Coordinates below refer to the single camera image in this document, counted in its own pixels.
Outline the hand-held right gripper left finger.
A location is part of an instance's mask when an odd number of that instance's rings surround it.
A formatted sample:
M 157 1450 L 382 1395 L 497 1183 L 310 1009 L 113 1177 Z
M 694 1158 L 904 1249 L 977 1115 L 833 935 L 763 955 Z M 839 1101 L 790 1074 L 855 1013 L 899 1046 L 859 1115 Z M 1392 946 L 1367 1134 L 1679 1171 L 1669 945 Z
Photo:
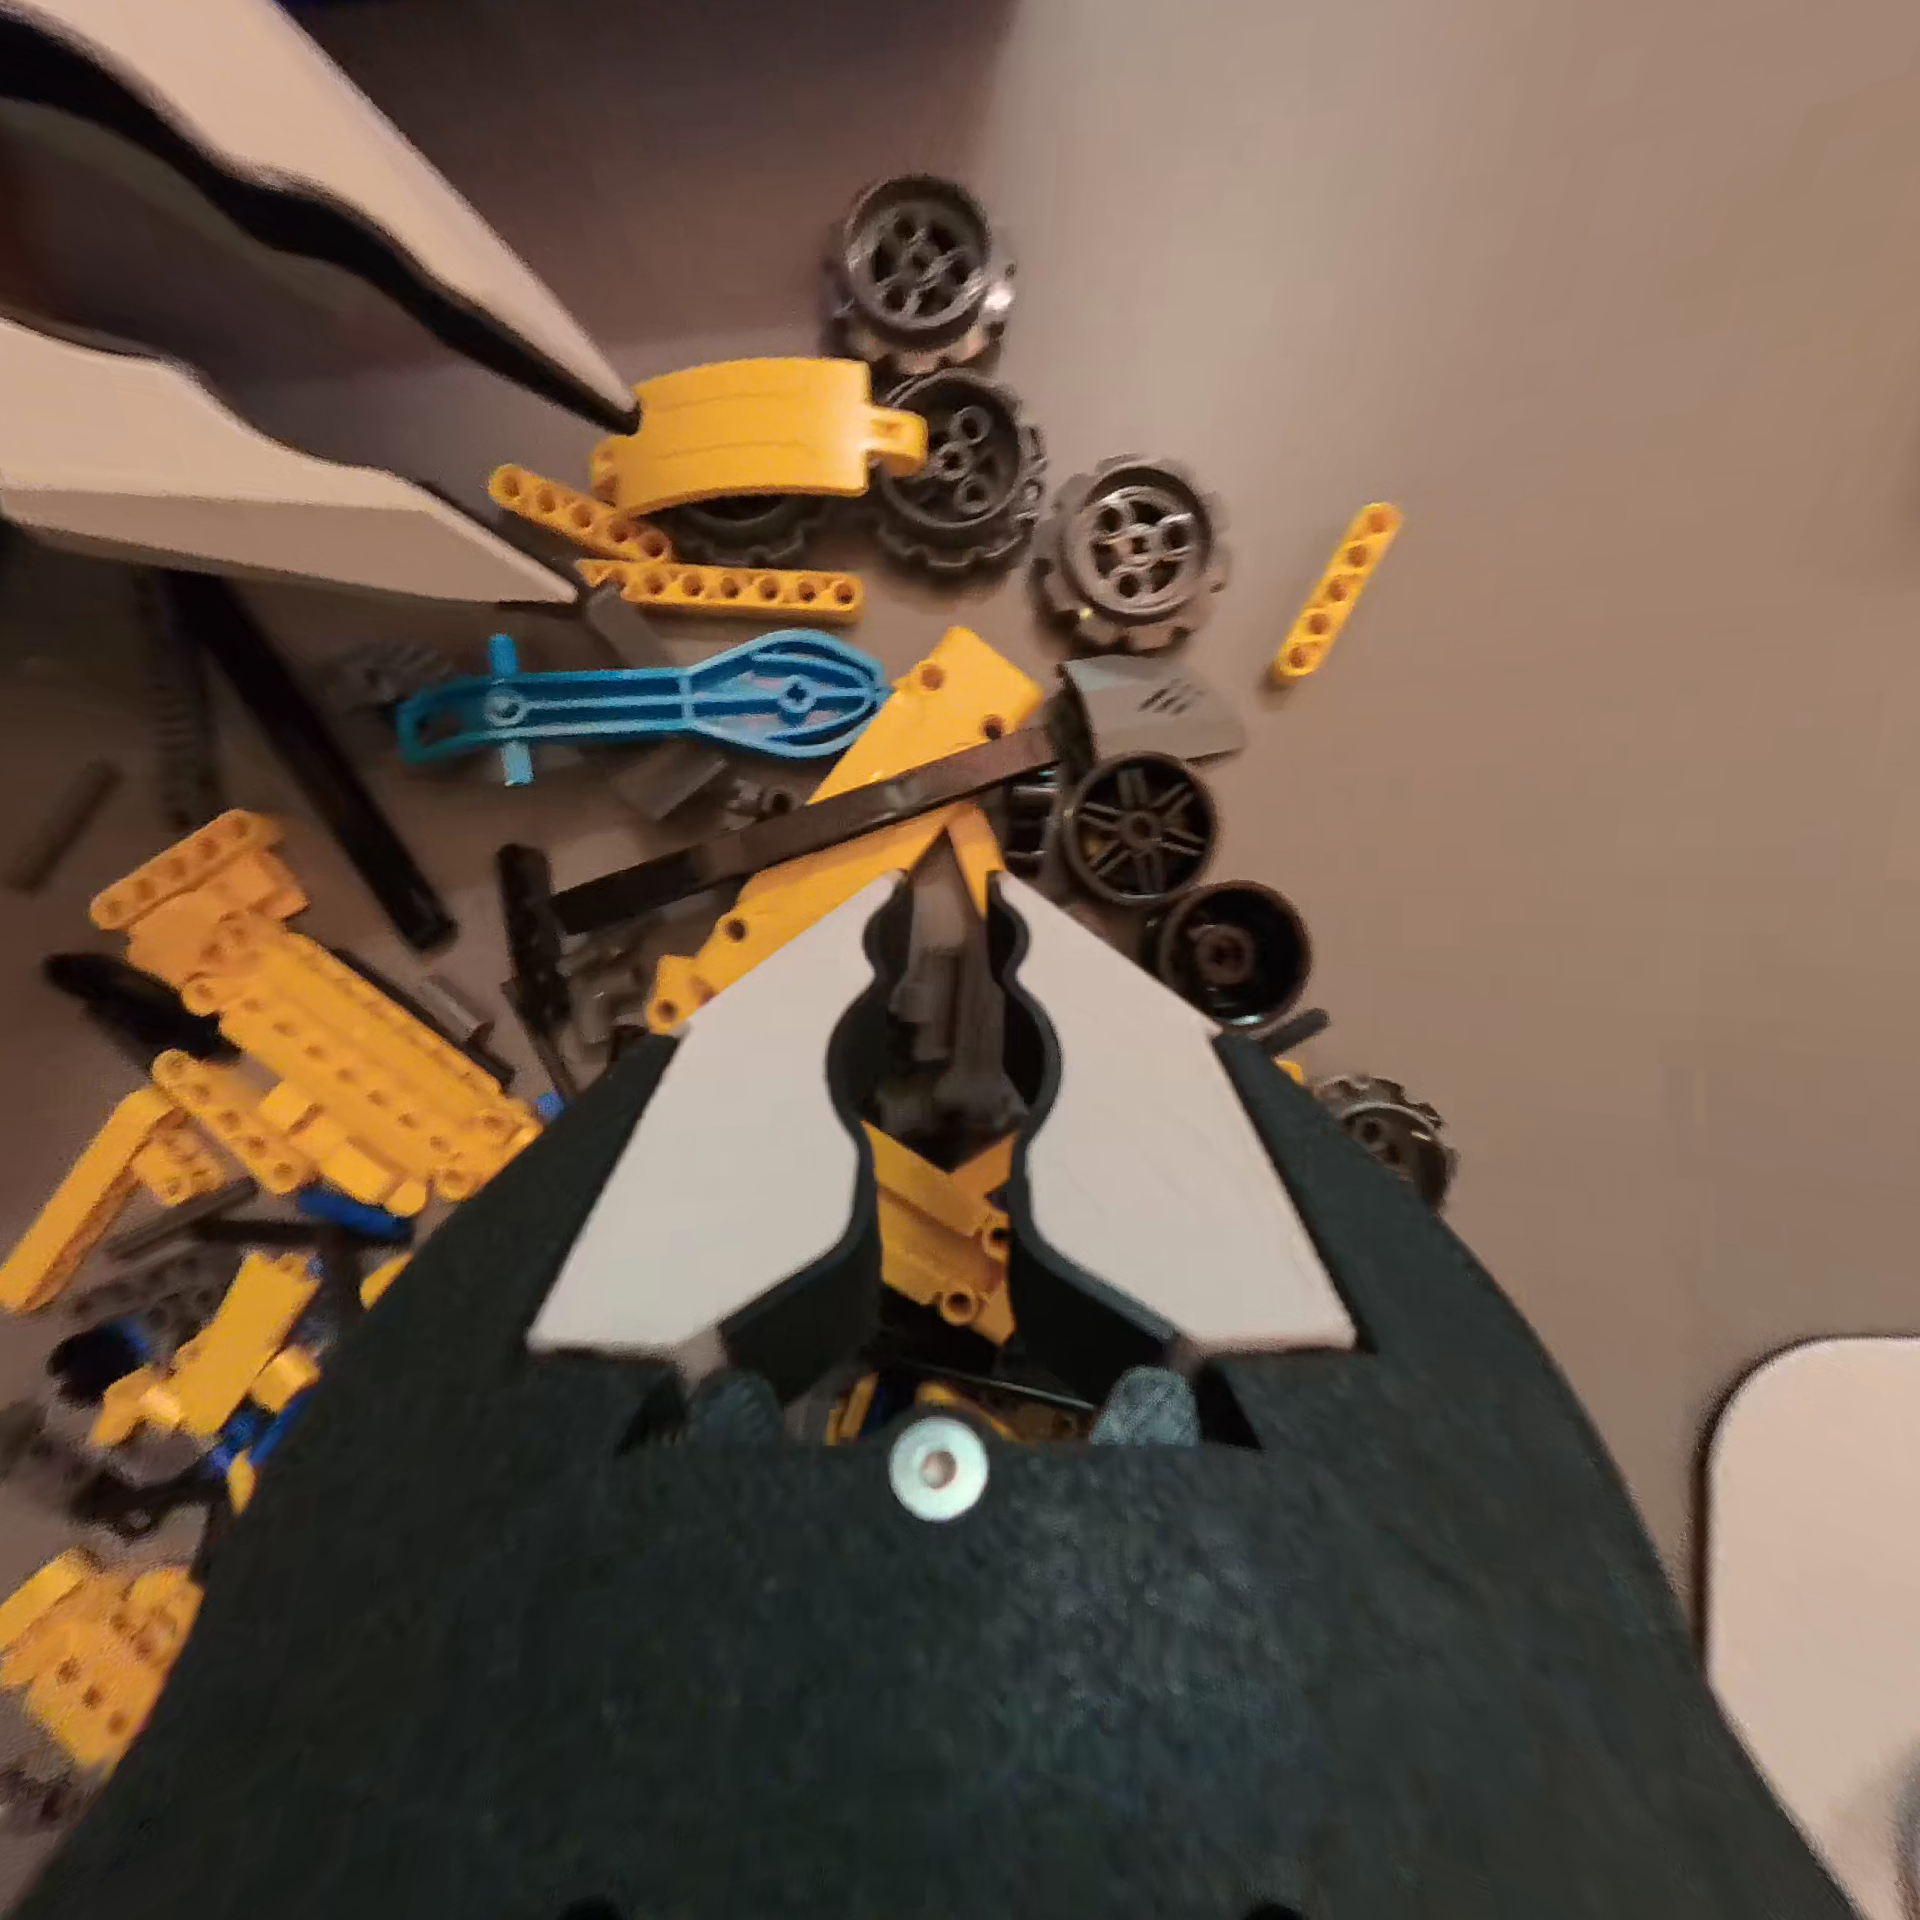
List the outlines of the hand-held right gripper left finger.
M 885 873 L 677 1035 L 526 1331 L 540 1355 L 833 1369 L 873 1327 L 880 1227 L 857 1082 L 885 1041 L 904 878 Z

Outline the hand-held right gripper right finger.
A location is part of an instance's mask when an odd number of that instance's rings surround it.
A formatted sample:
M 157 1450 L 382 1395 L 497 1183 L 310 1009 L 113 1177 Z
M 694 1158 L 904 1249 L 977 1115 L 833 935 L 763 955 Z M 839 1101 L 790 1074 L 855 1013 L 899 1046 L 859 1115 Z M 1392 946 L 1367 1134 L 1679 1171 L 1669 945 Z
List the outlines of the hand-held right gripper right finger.
M 1027 881 L 999 875 L 995 913 L 1008 1015 L 1039 1057 L 1006 1191 L 1031 1349 L 1353 1349 L 1353 1317 L 1211 1022 Z

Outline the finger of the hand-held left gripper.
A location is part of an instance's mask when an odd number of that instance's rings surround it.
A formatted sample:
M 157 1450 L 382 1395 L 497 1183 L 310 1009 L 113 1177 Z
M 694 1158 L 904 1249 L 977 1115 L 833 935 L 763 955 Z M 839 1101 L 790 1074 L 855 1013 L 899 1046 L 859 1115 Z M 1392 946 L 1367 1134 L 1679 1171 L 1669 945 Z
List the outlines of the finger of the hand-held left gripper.
M 96 557 L 488 609 L 577 585 L 396 471 L 262 434 L 171 359 L 3 323 L 3 507 Z
M 5 3 L 6 105 L 123 139 L 252 242 L 344 273 L 572 414 L 640 407 L 592 337 L 278 5 Z

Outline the yellow curved panel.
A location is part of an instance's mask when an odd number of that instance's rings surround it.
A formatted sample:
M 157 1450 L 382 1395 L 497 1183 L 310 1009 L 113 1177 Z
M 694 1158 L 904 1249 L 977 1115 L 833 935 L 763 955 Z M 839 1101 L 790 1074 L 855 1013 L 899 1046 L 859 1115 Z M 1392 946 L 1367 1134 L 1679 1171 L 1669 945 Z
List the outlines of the yellow curved panel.
M 915 475 L 928 421 L 880 404 L 846 357 L 747 357 L 644 379 L 640 426 L 601 438 L 590 489 L 651 516 L 719 497 L 863 497 L 873 474 Z

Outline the short yellow holed beam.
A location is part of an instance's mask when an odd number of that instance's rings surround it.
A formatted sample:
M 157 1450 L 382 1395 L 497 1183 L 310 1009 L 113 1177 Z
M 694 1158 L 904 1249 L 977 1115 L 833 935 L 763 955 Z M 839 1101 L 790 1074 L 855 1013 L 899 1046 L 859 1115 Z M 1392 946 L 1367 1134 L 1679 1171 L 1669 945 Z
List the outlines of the short yellow holed beam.
M 1270 686 L 1307 681 L 1324 665 L 1400 526 L 1400 507 L 1389 501 L 1356 511 L 1265 667 Z

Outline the grey sprocket wheel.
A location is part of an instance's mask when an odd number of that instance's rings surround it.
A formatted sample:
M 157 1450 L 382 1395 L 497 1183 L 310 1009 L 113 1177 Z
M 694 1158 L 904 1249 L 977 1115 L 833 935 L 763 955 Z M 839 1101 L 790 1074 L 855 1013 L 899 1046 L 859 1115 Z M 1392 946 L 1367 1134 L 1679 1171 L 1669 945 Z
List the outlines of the grey sprocket wheel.
M 991 363 L 1014 301 L 1011 245 L 947 177 L 869 182 L 828 230 L 823 337 L 883 378 Z
M 1006 574 L 1035 534 L 1048 463 L 1020 395 L 991 374 L 944 367 L 893 383 L 885 401 L 924 421 L 928 457 L 910 475 L 873 481 L 880 554 L 934 583 Z
M 1444 1212 L 1455 1177 L 1455 1149 L 1432 1105 L 1372 1071 L 1318 1076 L 1310 1082 L 1310 1093 L 1369 1158 L 1420 1193 L 1431 1212 Z
M 1231 569 L 1227 515 L 1191 467 L 1124 453 L 1069 477 L 1039 522 L 1031 585 L 1078 657 L 1181 651 Z
M 832 501 L 808 493 L 744 493 L 651 511 L 679 561 L 736 569 L 800 569 Z

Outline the black wheel rim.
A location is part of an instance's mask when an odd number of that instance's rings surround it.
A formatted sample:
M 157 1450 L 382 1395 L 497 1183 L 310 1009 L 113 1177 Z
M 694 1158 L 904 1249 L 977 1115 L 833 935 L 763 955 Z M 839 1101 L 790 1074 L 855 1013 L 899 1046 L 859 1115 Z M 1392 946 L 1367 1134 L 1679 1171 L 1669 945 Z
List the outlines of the black wheel rim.
M 1304 1002 L 1311 935 L 1285 894 L 1254 881 L 1191 887 L 1142 927 L 1147 972 L 1227 1033 L 1264 1041 Z
M 1132 753 L 1093 764 L 1059 805 L 1054 843 L 1078 894 L 1096 906 L 1173 902 L 1211 866 L 1214 788 L 1184 759 Z

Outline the long black beam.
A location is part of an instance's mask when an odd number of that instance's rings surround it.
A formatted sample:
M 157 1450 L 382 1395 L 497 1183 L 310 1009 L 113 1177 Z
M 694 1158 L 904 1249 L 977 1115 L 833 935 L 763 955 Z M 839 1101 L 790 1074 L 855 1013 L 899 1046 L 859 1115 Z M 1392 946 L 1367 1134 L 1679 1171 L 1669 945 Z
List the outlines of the long black beam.
M 766 822 L 719 833 L 697 846 L 577 882 L 553 895 L 560 931 L 585 937 L 679 900 L 749 881 L 790 859 L 814 858 L 869 833 L 904 826 L 1044 773 L 1063 747 L 1044 726 L 1023 726 L 903 775 L 812 799 Z

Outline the medium yellow holed beam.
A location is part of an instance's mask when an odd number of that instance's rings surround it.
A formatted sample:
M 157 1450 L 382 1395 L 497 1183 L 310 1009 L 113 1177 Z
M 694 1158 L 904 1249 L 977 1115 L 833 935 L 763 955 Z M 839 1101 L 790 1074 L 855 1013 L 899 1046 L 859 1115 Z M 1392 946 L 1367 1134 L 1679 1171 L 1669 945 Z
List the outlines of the medium yellow holed beam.
M 560 538 L 582 557 L 622 565 L 661 565 L 677 557 L 668 534 L 651 522 L 629 516 L 596 493 L 540 471 L 497 463 L 486 477 L 486 493 L 504 515 Z

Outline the pile of mixed building pieces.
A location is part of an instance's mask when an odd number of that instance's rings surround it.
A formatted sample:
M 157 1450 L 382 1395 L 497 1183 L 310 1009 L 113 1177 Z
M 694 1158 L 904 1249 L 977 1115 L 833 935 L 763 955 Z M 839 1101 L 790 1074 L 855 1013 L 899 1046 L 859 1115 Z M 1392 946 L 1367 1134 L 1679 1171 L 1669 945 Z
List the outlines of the pile of mixed building pieces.
M 812 799 L 903 775 L 928 761 L 1020 729 L 1039 729 L 1043 687 L 967 628 L 947 635 L 893 684 L 893 697 L 839 754 Z M 885 873 L 903 878 L 926 846 L 959 826 L 959 862 L 983 921 L 997 921 L 995 882 L 1011 875 L 976 799 L 956 803 L 839 849 L 790 859 L 744 881 L 708 945 L 679 972 L 663 972 L 636 1068 L 659 1068 L 656 1050 L 680 1025 L 739 982 L 780 946 L 801 935 Z M 404 1013 L 377 986 L 348 970 L 294 919 L 305 898 L 277 858 L 278 830 L 231 811 L 189 835 L 165 858 L 118 881 L 91 906 L 99 927 L 127 940 L 127 959 L 182 991 L 193 1017 L 214 1017 L 219 1033 L 252 1066 L 231 1071 L 188 1051 L 161 1051 L 150 1090 L 126 1100 L 70 1180 L 57 1191 L 5 1261 L 5 1308 L 35 1313 L 52 1300 L 70 1269 L 99 1238 L 127 1187 L 152 1183 L 157 1171 L 191 1180 L 201 1151 L 182 1151 L 177 1134 L 219 1146 L 262 1189 L 292 1193 L 333 1183 L 342 1198 L 396 1215 L 423 1204 L 451 1210 L 463 1229 L 481 1229 L 481 1193 L 500 1196 L 497 1174 L 537 1172 L 526 1151 L 541 1134 L 533 1109 L 503 1090 L 436 1029 Z M 1264 1057 L 1231 1045 L 1222 1057 L 1245 1093 L 1272 1089 Z M 863 1127 L 870 1143 L 880 1279 L 893 1271 L 889 1206 L 896 1151 Z M 995 1261 L 989 1300 L 1014 1317 L 1011 1292 L 1014 1236 Z M 1147 1363 L 1197 1358 L 1047 1358 L 1060 1373 L 1109 1387 Z M 744 1369 L 788 1401 L 832 1369 Z

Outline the teal openwork blade piece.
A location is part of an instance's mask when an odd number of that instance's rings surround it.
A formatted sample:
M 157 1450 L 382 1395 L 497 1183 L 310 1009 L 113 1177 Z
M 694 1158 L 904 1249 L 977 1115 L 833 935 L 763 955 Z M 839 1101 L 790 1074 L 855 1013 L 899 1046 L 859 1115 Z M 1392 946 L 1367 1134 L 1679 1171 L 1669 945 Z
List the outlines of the teal openwork blade piece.
M 408 766 L 492 754 L 503 785 L 534 778 L 534 749 L 668 740 L 772 761 L 828 761 L 893 697 L 880 662 L 814 628 L 768 630 L 691 665 L 533 670 L 497 633 L 486 667 L 393 710 Z

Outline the dark grey slanted panel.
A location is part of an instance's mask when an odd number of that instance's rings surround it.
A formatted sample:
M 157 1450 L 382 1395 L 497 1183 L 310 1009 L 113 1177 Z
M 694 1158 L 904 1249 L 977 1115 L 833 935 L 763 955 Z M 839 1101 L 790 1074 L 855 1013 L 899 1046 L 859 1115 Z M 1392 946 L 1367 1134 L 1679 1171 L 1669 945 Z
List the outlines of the dark grey slanted panel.
M 1211 761 L 1245 745 L 1237 707 L 1171 657 L 1078 657 L 1060 679 L 1063 726 L 1084 761 L 1150 753 Z

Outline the long yellow holed beam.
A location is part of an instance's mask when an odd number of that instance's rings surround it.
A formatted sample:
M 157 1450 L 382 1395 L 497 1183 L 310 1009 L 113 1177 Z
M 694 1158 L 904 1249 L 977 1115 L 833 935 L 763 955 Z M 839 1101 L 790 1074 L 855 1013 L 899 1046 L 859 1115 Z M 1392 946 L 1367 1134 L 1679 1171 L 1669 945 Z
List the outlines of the long yellow holed beam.
M 684 561 L 577 561 L 573 566 L 590 589 L 607 588 L 631 609 L 673 617 L 849 627 L 867 609 L 861 580 L 844 572 Z

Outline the book stand with white base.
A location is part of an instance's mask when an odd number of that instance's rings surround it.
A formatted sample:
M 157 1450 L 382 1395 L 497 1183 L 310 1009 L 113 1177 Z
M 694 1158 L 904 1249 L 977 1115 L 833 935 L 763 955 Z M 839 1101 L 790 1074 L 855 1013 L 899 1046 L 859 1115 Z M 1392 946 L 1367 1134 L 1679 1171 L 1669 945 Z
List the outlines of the book stand with white base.
M 1702 1463 L 1702 1658 L 1860 1916 L 1917 1916 L 1917 1337 L 1748 1372 Z

